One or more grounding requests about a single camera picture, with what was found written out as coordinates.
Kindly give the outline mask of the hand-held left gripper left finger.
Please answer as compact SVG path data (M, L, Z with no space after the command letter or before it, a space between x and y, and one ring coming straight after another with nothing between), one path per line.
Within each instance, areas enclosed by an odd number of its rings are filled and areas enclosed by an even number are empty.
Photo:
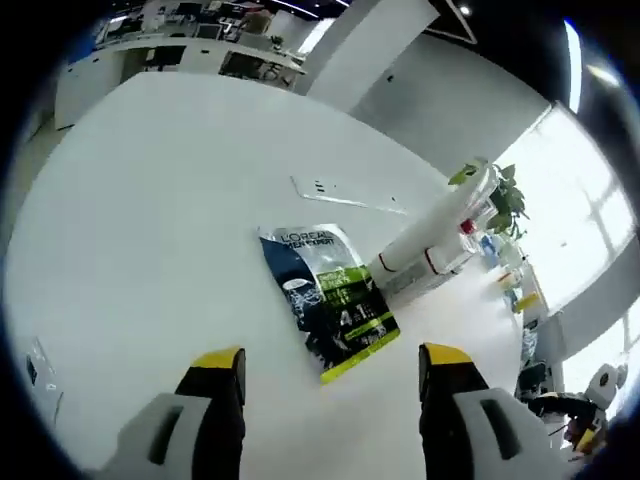
M89 479L238 479L246 434L246 352L208 352L172 393L153 398L120 430Z

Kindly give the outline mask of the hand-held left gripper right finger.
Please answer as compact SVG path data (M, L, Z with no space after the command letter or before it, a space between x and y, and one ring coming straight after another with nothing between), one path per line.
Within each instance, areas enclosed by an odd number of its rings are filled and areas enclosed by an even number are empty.
M491 388L462 350L419 346L419 432L428 479L563 479L542 421Z

